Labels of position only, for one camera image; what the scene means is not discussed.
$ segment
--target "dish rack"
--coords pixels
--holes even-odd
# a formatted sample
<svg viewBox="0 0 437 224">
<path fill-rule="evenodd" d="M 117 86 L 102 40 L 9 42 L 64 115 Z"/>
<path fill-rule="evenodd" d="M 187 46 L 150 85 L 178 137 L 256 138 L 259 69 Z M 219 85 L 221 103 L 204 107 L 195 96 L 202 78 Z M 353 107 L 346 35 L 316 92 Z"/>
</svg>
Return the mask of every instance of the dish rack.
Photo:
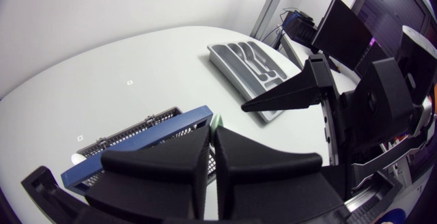
<svg viewBox="0 0 437 224">
<path fill-rule="evenodd" d="M 256 43 L 230 42 L 208 46 L 210 60 L 247 101 L 287 80 L 278 64 Z M 265 122 L 282 111 L 257 112 Z"/>
<path fill-rule="evenodd" d="M 212 112 L 207 106 L 186 113 L 174 107 L 157 115 L 148 116 L 144 121 L 114 135 L 100 138 L 97 142 L 77 151 L 87 159 L 61 174 L 64 186 L 75 193 L 84 195 L 104 173 L 100 158 L 107 148 L 112 147 L 112 150 L 119 151 L 150 148 L 209 125 L 211 117 Z M 215 180 L 215 171 L 215 153 L 210 145 L 208 184 Z"/>
</svg>

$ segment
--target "gray cutlery tray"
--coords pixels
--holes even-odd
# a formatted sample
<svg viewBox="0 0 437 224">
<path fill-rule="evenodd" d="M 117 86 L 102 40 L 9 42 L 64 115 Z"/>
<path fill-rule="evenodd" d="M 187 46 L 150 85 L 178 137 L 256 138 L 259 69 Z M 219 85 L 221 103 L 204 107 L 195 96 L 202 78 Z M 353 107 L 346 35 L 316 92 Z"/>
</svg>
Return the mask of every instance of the gray cutlery tray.
<svg viewBox="0 0 437 224">
<path fill-rule="evenodd" d="M 246 100 L 276 87 L 287 75 L 256 43 L 230 42 L 208 45 L 210 60 Z M 257 112 L 270 122 L 282 111 Z"/>
</svg>

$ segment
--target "light green object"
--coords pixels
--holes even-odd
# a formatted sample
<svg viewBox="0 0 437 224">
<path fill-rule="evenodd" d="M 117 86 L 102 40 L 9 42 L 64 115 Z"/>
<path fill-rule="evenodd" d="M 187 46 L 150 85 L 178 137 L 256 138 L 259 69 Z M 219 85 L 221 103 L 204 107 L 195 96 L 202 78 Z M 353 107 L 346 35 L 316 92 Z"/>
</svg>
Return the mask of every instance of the light green object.
<svg viewBox="0 0 437 224">
<path fill-rule="evenodd" d="M 221 115 L 219 113 L 214 114 L 214 117 L 212 118 L 210 126 L 211 135 L 215 135 L 218 126 L 223 126 L 223 120 L 221 119 Z"/>
</svg>

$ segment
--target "black monitor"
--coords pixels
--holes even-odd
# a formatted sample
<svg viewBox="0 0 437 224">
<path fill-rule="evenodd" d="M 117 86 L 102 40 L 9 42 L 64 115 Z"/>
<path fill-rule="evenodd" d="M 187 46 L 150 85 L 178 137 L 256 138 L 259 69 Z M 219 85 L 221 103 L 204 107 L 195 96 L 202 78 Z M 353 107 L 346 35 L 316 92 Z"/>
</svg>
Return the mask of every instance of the black monitor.
<svg viewBox="0 0 437 224">
<path fill-rule="evenodd" d="M 372 38 L 369 43 L 368 51 L 366 51 L 363 59 L 355 68 L 355 73 L 362 78 L 367 69 L 370 67 L 371 63 L 386 58 L 387 55 L 382 50 L 381 46 L 376 42 L 375 38 Z"/>
<path fill-rule="evenodd" d="M 353 70 L 371 39 L 370 31 L 345 3 L 332 0 L 312 45 Z"/>
<path fill-rule="evenodd" d="M 437 48 L 437 23 L 434 20 L 431 20 L 423 35 Z"/>
<path fill-rule="evenodd" d="M 389 57 L 396 56 L 403 25 L 424 34 L 432 19 L 422 0 L 355 0 L 352 11 Z"/>
</svg>

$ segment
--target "metal wire grid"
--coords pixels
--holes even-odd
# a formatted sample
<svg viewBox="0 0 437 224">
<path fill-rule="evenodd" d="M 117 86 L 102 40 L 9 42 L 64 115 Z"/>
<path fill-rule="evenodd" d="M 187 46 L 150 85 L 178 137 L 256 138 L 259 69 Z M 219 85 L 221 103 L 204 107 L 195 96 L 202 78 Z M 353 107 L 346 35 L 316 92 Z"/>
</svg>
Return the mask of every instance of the metal wire grid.
<svg viewBox="0 0 437 224">
<path fill-rule="evenodd" d="M 179 108 L 174 107 L 171 109 L 168 109 L 166 111 L 163 111 L 159 113 L 158 115 L 151 115 L 148 116 L 144 121 L 139 122 L 138 124 L 135 124 L 134 126 L 131 126 L 129 128 L 126 128 L 114 135 L 111 135 L 109 137 L 100 138 L 97 140 L 97 142 L 87 146 L 86 148 L 83 148 L 79 151 L 77 151 L 78 154 L 83 155 L 86 158 L 89 158 L 90 156 L 102 152 L 106 148 L 111 147 L 112 145 L 116 145 L 134 135 L 139 134 L 140 132 L 143 132 L 147 130 L 148 128 L 155 126 L 165 120 L 168 120 L 174 116 L 182 114 L 181 110 Z"/>
<path fill-rule="evenodd" d="M 131 126 L 121 132 L 118 132 L 114 135 L 111 135 L 109 138 L 101 138 L 97 140 L 97 142 L 93 143 L 92 145 L 87 146 L 86 148 L 83 148 L 79 150 L 77 153 L 82 154 L 84 157 L 88 158 L 98 152 L 101 152 L 113 145 L 118 144 L 121 141 L 124 141 L 132 136 L 135 136 L 139 134 L 140 132 L 143 132 L 150 128 L 151 126 L 157 125 L 165 120 L 168 120 L 174 116 L 182 114 L 181 110 L 179 110 L 177 107 L 174 107 L 172 109 L 169 109 L 167 111 L 164 111 L 162 113 L 159 113 L 158 115 L 152 115 L 145 119 L 144 122 L 140 122 L 138 124 L 135 124 L 134 126 Z M 162 141 L 159 141 L 158 143 L 154 145 L 150 145 L 149 147 L 153 147 L 155 145 L 165 143 L 170 139 L 174 139 L 177 137 L 181 137 L 183 135 L 186 135 L 192 131 L 194 131 L 197 128 L 197 125 L 191 126 L 189 128 L 186 128 L 180 132 L 177 132 L 174 135 L 171 135 L 170 137 L 163 139 Z M 208 184 L 215 180 L 215 169 L 216 169 L 216 162 L 215 162 L 215 153 L 214 150 L 210 150 L 209 159 L 208 159 Z M 99 173 L 94 174 L 93 176 L 89 177 L 88 179 L 84 180 L 82 183 L 87 185 L 88 187 L 93 186 L 98 178 L 104 173 L 102 170 Z"/>
</svg>

